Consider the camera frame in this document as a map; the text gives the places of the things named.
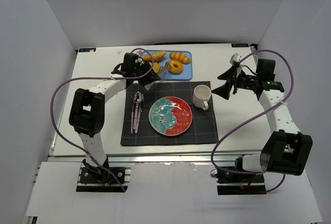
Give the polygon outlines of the metal tongs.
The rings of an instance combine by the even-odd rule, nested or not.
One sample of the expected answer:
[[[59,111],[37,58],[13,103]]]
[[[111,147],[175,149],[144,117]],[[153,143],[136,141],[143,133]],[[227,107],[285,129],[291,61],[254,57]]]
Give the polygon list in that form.
[[[147,85],[144,86],[144,88],[149,91],[150,88],[157,82],[160,81],[162,76],[168,71],[168,62],[165,63],[164,66],[161,66],[158,73],[157,73],[157,78],[154,77],[153,81]]]

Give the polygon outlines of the orange glazed bagel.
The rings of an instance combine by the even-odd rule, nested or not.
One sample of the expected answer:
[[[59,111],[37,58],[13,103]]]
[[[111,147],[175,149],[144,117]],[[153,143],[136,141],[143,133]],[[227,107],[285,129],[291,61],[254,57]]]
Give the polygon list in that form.
[[[173,74],[180,74],[183,71],[183,64],[175,59],[169,60],[166,64],[168,71]]]

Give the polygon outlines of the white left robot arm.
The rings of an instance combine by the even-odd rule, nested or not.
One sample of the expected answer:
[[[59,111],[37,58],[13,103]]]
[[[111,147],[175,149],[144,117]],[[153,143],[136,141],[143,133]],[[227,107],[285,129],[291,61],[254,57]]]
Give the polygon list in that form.
[[[69,124],[82,140],[87,151],[83,164],[98,180],[109,175],[108,158],[103,150],[100,132],[105,120],[106,102],[117,93],[128,88],[134,81],[141,86],[160,80],[150,62],[143,60],[138,54],[126,53],[121,64],[112,74],[118,79],[108,79],[89,89],[76,90],[70,110]]]

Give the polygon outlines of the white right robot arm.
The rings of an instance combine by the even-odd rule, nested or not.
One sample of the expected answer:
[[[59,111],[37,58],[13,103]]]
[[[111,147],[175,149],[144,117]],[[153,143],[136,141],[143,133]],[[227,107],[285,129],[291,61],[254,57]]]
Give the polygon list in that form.
[[[248,75],[243,72],[241,60],[240,55],[234,54],[231,68],[218,77],[225,84],[212,93],[228,100],[238,89],[253,91],[264,109],[271,135],[259,154],[238,157],[233,170],[222,168],[222,171],[241,175],[265,172],[301,175],[312,148],[312,138],[299,130],[289,113],[283,85],[275,81],[276,62],[259,59],[256,72]]]

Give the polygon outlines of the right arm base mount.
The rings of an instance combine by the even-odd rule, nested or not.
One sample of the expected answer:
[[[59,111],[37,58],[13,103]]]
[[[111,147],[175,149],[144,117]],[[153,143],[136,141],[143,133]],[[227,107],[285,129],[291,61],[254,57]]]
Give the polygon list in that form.
[[[217,194],[219,196],[265,195],[263,175],[245,175],[216,169]]]

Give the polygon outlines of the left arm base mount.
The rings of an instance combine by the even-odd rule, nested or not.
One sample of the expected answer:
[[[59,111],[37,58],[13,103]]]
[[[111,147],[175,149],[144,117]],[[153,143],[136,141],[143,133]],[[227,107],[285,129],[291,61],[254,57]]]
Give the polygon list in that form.
[[[110,167],[110,171],[116,176],[123,187],[127,189],[130,182],[131,169],[125,167]],[[79,172],[76,192],[124,193],[115,177],[108,173],[99,175],[89,172],[84,166],[81,167]]]

